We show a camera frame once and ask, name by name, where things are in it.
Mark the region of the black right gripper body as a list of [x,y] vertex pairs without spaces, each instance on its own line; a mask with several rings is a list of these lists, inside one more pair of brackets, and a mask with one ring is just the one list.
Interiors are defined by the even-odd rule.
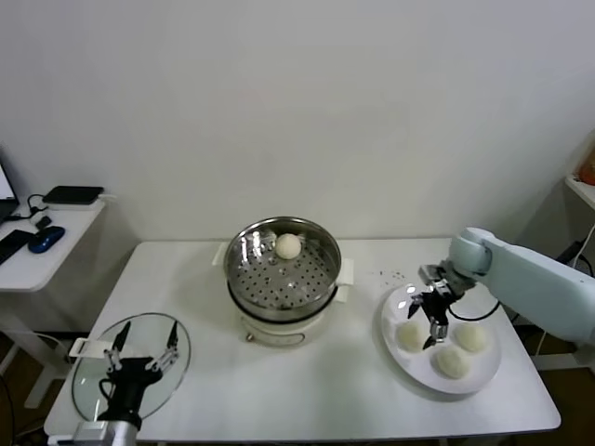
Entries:
[[426,291],[420,295],[421,307],[430,322],[434,325],[447,325],[447,311],[454,302],[450,292]]

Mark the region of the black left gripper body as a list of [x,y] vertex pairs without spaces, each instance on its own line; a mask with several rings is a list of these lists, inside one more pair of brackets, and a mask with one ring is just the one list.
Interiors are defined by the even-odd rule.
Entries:
[[98,416],[100,421],[141,421],[140,405],[149,386],[162,379],[162,372],[148,370],[151,358],[121,360],[120,371],[107,373],[99,381],[99,391],[107,401],[107,409]]

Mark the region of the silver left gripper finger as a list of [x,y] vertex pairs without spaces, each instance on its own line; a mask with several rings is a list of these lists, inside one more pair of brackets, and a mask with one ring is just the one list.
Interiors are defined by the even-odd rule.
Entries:
[[148,370],[167,372],[179,358],[178,341],[178,323],[175,321],[167,338],[165,351],[148,364]]
[[112,342],[112,346],[103,350],[104,359],[108,363],[108,373],[120,371],[123,367],[121,362],[121,353],[124,349],[130,328],[131,322],[127,321],[123,329],[115,337],[114,341]]

